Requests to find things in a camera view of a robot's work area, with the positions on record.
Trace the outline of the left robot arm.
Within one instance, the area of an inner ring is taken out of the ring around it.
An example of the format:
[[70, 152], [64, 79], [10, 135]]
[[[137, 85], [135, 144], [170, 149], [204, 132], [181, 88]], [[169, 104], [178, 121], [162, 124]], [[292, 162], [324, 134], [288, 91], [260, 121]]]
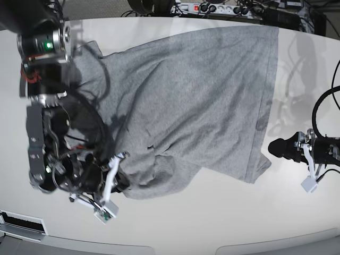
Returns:
[[339, 147], [339, 62], [318, 64], [298, 60], [289, 71], [278, 71], [273, 104], [262, 152], [271, 160], [307, 163], [295, 147], [299, 132], [312, 128], [316, 135], [311, 155], [316, 163], [339, 165], [330, 155]]

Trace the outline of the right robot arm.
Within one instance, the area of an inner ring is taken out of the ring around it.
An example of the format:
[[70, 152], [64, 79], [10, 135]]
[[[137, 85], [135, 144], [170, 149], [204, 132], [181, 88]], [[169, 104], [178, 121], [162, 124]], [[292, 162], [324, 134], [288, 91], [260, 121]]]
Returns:
[[[1, 1], [1, 25], [17, 35], [21, 57], [20, 96], [30, 99], [26, 130], [29, 138], [31, 185], [42, 192], [56, 189], [94, 197], [129, 187], [121, 173], [112, 173], [102, 159], [107, 133], [96, 109], [69, 86], [71, 27], [59, 1]], [[69, 147], [70, 116], [62, 105], [76, 99], [98, 125], [94, 141]]]

